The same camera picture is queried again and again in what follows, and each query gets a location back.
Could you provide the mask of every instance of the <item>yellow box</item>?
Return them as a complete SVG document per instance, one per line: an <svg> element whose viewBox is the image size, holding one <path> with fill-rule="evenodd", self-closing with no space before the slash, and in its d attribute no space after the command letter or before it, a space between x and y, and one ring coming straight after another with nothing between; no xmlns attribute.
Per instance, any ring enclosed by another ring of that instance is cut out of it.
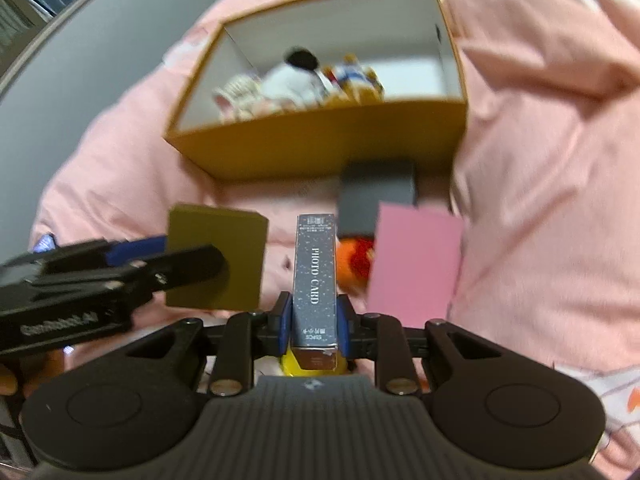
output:
<svg viewBox="0 0 640 480"><path fill-rule="evenodd" d="M220 123L214 88L264 74L294 46L321 65L356 54L385 101ZM326 176L350 160L398 156L444 173L465 126L465 81L439 0L289 0L222 24L165 139L222 180Z"/></svg>

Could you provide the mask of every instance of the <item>pink blanket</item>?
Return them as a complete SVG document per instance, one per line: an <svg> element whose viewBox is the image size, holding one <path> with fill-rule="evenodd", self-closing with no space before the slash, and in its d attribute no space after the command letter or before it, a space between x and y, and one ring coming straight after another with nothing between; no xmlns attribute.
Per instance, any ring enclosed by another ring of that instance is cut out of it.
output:
<svg viewBox="0 0 640 480"><path fill-rule="evenodd" d="M98 117L44 192L33 239L161 234L175 202L250 208L270 219L262 306L290 290L295 217L334 210L335 181L222 186L161 138L220 20L272 1L221 0L161 67ZM597 391L608 435L596 465L615 479L640 466L635 5L640 0L446 0L470 98L451 186L466 221L451 320ZM424 200L434 196L428 182L421 191ZM364 309L363 298L354 302ZM135 321L143 328L192 315L158 297ZM107 348L76 349L70 364Z"/></svg>

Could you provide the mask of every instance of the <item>black ear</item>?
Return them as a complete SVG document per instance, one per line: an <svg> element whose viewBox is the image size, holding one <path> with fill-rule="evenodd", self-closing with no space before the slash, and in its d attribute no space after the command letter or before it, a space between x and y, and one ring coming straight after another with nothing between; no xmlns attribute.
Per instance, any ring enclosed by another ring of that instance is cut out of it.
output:
<svg viewBox="0 0 640 480"><path fill-rule="evenodd" d="M296 47L289 52L284 58L284 61L291 66L301 68L302 70L308 70L313 72L318 69L320 63L318 58L309 52L306 48Z"/></svg>

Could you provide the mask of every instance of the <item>orange plush toy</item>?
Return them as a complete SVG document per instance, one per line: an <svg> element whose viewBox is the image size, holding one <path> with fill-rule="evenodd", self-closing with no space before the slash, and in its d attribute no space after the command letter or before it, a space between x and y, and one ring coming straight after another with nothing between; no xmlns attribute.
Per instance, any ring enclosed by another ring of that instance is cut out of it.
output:
<svg viewBox="0 0 640 480"><path fill-rule="evenodd" d="M373 263L373 240L345 238L335 251L335 277L345 291L367 288Z"/></svg>

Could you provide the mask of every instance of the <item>gripper logo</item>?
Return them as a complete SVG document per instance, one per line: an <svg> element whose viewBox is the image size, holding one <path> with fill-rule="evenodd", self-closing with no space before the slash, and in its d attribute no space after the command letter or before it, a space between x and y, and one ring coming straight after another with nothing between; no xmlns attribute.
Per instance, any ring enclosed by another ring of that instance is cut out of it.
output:
<svg viewBox="0 0 640 480"><path fill-rule="evenodd" d="M85 312L82 316L73 314L73 316L67 317L66 319L59 317L58 319L46 320L36 325L20 325L20 332L25 336L33 336L93 323L98 323L98 315L91 311Z"/></svg>

